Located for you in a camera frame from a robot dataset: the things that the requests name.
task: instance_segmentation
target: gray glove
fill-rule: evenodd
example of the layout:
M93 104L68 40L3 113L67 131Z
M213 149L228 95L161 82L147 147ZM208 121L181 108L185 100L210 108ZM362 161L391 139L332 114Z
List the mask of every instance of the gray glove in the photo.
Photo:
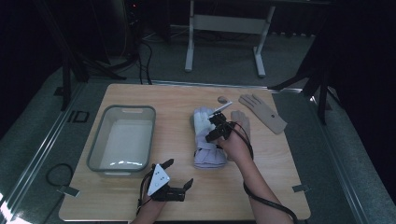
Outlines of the gray glove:
M244 94L239 97L239 103L247 106L273 133L282 133L288 124L272 110L259 96Z

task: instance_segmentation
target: wooden table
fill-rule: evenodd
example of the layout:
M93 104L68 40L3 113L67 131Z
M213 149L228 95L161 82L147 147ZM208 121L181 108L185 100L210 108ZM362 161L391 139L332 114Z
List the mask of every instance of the wooden table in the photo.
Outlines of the wooden table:
M242 187L242 176L229 161L218 170L203 171L193 167L195 150L191 115L200 106L219 107L217 99L225 96L233 104L223 114L243 111L250 120L251 145L255 162L262 175L283 205L299 219L310 217L303 192L294 192L300 185L288 141L284 133L272 133L244 105L239 95L255 93L276 110L271 93L265 89L112 84L108 87L91 133L82 151L71 187L79 189L74 198L66 196L59 216L63 220L132 220L135 217L140 177L108 177L91 171L86 163L92 141L104 110L110 105L151 105L157 118L150 164L175 159L166 169L171 187L181 188L194 178L184 202L168 203L159 220L252 220L248 196Z

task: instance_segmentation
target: dark background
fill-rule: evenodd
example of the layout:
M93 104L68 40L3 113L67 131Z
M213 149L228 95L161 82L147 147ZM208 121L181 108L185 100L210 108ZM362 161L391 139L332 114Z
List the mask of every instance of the dark background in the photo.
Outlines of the dark background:
M336 55L330 84L336 88L375 169L395 201L396 184L391 175L395 172L396 150L393 92L396 84L396 20L393 18L396 2L344 0L337 4L338 7L328 11L278 7L270 31L288 36L317 35L302 68L315 67L326 60L329 52ZM158 7L151 2L145 18L166 39L169 23L188 24L188 7L188 2L183 0L170 1L168 7ZM223 8L216 13L265 16L249 5L229 4ZM213 7L207 2L200 3L196 10L211 13ZM325 18L328 19L320 30ZM46 78L61 65L61 52L33 1L2 1L0 136L7 132Z

